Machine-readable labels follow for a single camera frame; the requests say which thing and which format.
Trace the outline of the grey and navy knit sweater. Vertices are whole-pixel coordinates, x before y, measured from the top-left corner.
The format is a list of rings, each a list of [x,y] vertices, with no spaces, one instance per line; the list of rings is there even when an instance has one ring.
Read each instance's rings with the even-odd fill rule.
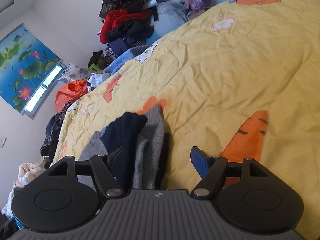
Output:
[[[122,146],[124,149],[112,161],[112,176],[125,191],[153,190],[163,141],[164,120],[157,103],[144,114],[126,112],[102,131],[95,131],[79,160],[110,155]]]

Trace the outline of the dark patterned clothes heap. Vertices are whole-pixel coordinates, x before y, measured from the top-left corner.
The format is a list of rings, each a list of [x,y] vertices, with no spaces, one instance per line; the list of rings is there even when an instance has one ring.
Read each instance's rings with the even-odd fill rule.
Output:
[[[63,107],[62,111],[52,116],[52,118],[48,122],[48,125],[46,127],[46,137],[43,145],[40,148],[40,154],[43,157],[49,158],[49,162],[45,165],[46,168],[48,168],[53,162],[55,151],[59,141],[62,123],[65,119],[67,109],[72,104],[73,103],[71,101],[67,102],[66,105]]]

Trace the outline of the pile of dark red clothes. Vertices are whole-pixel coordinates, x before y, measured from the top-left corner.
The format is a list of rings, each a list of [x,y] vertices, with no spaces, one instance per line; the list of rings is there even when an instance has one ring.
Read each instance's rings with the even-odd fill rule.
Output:
[[[153,35],[152,21],[158,20],[157,6],[162,0],[103,0],[99,18],[103,23],[100,43],[114,55],[146,44]]]

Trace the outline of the orange plastic bag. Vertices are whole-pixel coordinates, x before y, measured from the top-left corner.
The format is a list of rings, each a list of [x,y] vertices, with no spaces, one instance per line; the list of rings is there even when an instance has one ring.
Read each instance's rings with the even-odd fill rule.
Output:
[[[87,79],[75,80],[63,85],[55,96],[54,109],[56,113],[60,113],[67,102],[75,102],[87,93]]]

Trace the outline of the yellow cartoon print quilt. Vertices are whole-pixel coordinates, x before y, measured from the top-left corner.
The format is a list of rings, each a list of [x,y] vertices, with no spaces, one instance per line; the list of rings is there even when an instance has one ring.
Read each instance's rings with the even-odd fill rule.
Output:
[[[200,181],[193,146],[219,154],[267,111],[259,161],[301,196],[297,231],[319,237],[319,0],[223,2],[163,36],[68,110],[54,161],[146,102],[163,105],[171,134],[165,189]]]

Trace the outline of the white crumpled cloth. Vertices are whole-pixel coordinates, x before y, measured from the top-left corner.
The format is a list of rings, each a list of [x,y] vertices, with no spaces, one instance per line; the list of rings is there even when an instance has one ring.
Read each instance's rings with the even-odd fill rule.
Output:
[[[91,75],[87,80],[87,88],[88,91],[94,90],[96,87],[98,87],[100,84],[102,84],[105,80],[107,80],[110,77],[109,73],[101,73],[101,74],[93,74]]]

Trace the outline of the floral white pillow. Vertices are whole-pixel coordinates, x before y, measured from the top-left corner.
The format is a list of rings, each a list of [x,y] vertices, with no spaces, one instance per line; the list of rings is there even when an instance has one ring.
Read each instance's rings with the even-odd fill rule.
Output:
[[[87,68],[79,67],[78,65],[70,62],[58,81],[62,83],[70,83],[76,80],[88,79],[90,75],[91,74]]]

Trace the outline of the blue lotus print curtain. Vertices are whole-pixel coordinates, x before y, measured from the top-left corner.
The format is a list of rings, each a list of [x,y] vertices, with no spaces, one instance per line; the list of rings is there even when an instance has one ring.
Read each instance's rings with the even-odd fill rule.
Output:
[[[61,59],[25,25],[1,40],[1,98],[18,113]]]

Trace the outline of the light blue fleece blanket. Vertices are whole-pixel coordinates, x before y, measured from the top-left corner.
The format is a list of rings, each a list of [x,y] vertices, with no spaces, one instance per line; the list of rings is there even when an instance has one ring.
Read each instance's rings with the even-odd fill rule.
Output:
[[[119,57],[117,57],[106,69],[103,71],[102,82],[107,80],[111,75],[116,73],[120,68],[129,60],[134,59],[138,55],[142,54],[149,46],[136,46],[128,49]]]

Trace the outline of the clear plastic bag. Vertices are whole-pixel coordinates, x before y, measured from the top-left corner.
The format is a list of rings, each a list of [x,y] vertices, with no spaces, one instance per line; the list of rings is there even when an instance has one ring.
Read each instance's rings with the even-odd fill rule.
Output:
[[[175,2],[162,2],[156,7],[157,20],[151,17],[150,25],[153,26],[153,34],[146,39],[146,44],[151,45],[164,35],[176,30],[189,21],[184,13],[184,6]]]

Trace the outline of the window with grey frame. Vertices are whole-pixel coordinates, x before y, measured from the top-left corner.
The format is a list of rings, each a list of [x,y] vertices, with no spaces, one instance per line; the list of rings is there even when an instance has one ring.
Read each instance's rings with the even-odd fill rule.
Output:
[[[66,70],[66,65],[61,60],[53,65],[53,69],[40,83],[39,87],[35,89],[35,93],[30,97],[25,106],[23,107],[21,114],[31,119],[34,119],[35,115],[39,111],[40,107],[48,98],[53,88],[57,85],[58,79]]]

